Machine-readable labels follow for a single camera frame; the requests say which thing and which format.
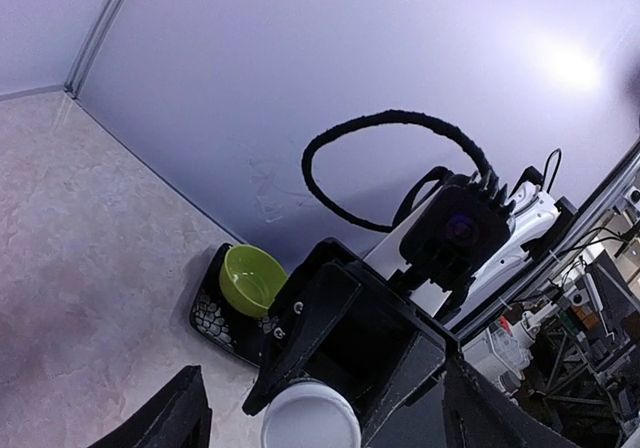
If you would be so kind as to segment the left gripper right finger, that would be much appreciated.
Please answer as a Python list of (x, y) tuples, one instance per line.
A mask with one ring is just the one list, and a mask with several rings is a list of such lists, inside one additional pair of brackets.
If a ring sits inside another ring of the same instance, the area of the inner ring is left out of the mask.
[(509, 401), (460, 356), (446, 362), (442, 407), (449, 447), (575, 445)]

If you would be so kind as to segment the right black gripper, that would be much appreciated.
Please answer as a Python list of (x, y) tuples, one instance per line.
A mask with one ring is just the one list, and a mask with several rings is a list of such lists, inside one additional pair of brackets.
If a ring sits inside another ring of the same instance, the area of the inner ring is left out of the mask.
[(309, 377), (349, 402), (365, 443), (398, 408), (425, 394), (459, 351), (453, 334), (332, 238), (291, 273), (270, 314), (276, 327), (263, 343), (243, 412), (257, 415)]

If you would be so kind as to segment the black floral square plate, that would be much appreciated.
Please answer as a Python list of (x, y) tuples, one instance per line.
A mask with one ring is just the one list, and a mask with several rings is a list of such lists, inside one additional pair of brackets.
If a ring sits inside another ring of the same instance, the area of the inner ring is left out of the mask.
[(218, 278), (231, 247), (230, 243), (223, 243), (215, 251), (191, 305), (189, 322), (197, 333), (218, 348), (258, 367), (263, 342), (272, 334), (277, 320), (269, 316), (260, 319), (245, 316), (224, 298)]

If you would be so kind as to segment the white bottle cap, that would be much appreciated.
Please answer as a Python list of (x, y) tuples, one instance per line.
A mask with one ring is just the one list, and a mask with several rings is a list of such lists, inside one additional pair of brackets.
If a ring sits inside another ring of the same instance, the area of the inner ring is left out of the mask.
[(266, 448), (358, 448), (359, 421), (349, 402), (316, 380), (296, 382), (266, 408), (260, 446)]

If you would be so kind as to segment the lime green bowl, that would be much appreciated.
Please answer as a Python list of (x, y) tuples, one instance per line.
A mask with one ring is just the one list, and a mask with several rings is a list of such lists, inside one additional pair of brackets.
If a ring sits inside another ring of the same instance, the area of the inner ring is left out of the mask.
[(250, 318), (264, 317), (288, 274), (267, 252), (252, 245), (235, 245), (223, 256), (219, 286), (229, 305)]

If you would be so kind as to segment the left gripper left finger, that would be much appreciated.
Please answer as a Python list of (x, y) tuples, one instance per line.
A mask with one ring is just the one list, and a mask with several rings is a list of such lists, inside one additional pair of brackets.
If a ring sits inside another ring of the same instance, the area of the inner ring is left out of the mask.
[(91, 448), (205, 448), (210, 442), (211, 422), (201, 366), (187, 365)]

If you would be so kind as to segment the right aluminium frame post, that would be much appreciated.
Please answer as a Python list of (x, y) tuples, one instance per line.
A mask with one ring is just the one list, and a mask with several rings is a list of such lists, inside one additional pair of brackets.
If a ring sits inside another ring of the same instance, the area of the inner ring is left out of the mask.
[(64, 83), (64, 91), (76, 99), (87, 80), (101, 46), (125, 0), (104, 0), (77, 53)]

